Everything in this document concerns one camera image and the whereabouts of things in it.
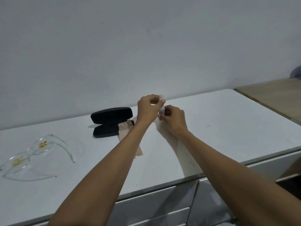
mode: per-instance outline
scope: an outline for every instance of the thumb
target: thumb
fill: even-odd
[[[159,119],[168,123],[170,117],[165,116],[164,114],[160,114]]]
[[[158,111],[160,111],[160,108],[164,105],[165,102],[166,102],[165,99],[158,101],[158,103],[155,105]]]

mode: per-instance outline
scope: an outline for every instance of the white countertop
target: white countertop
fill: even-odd
[[[301,126],[233,90],[221,90],[166,102],[185,111],[189,130],[221,153],[245,164],[301,148]],[[132,107],[134,116],[137,107]],[[25,151],[39,137],[55,134],[75,154],[62,150],[42,156],[45,171],[56,178],[14,181],[0,178],[0,226],[53,214],[81,179],[115,147],[118,137],[95,139],[90,116],[0,131],[0,163]],[[140,144],[143,156],[133,165],[119,198],[174,185],[202,171],[177,139],[156,120]]]

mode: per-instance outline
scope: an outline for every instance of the person's left arm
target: person's left arm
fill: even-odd
[[[74,188],[48,226],[107,224],[141,139],[164,103],[158,95],[140,99],[134,127]]]

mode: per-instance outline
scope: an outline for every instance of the person's right arm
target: person's right arm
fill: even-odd
[[[188,131],[184,111],[165,106],[168,129],[185,145],[243,225],[301,225],[301,201]]]

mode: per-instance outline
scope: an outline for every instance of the human arm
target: human arm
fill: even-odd
[[[158,95],[140,99],[134,127],[74,188],[48,226],[106,225],[141,139],[164,102]]]
[[[301,201],[277,184],[221,154],[188,131],[184,111],[165,106],[161,115],[243,225],[301,225]]]

